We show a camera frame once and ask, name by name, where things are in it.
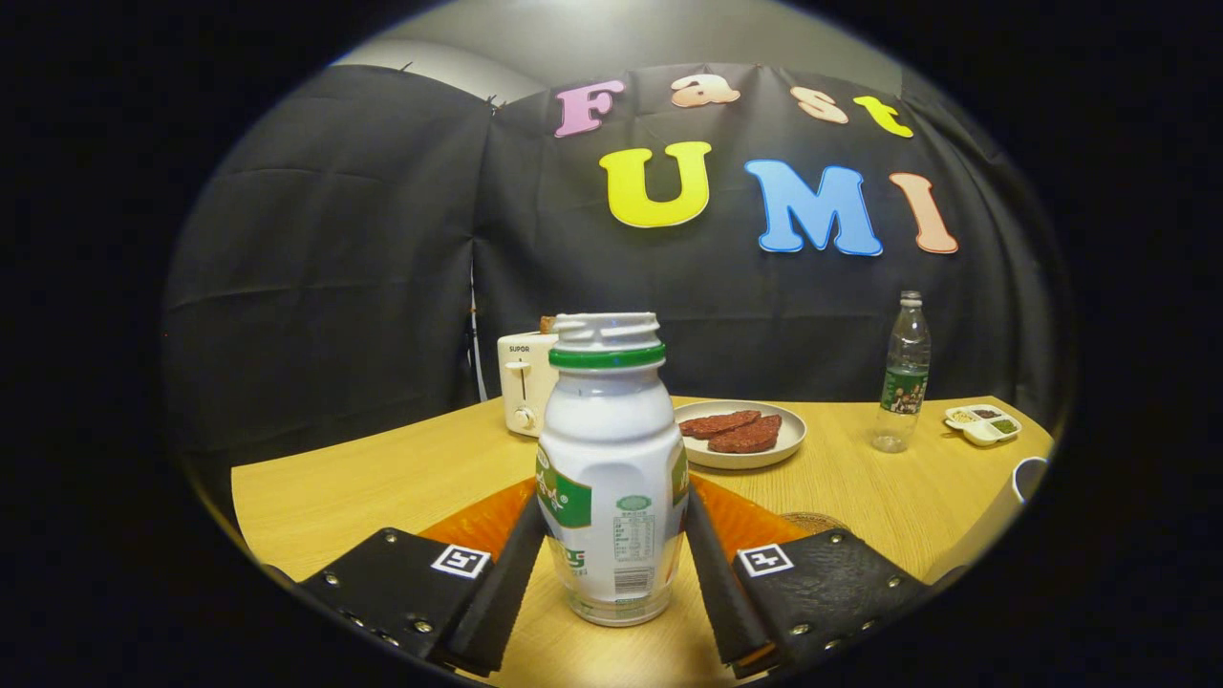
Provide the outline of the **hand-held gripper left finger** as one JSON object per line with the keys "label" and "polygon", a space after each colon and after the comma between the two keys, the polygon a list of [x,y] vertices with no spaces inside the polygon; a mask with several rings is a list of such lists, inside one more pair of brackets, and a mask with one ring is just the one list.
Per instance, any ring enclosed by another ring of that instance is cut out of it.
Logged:
{"label": "hand-held gripper left finger", "polygon": [[294,587],[393,653],[488,677],[545,540],[536,491],[514,483],[417,534],[382,527]]}

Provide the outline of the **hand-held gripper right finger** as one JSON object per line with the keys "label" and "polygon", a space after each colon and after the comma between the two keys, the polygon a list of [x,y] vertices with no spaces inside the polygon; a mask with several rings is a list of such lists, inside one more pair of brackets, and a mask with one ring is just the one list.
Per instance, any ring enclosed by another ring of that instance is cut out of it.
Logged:
{"label": "hand-held gripper right finger", "polygon": [[848,528],[804,532],[700,477],[686,532],[718,656],[739,678],[830,661],[933,593]]}

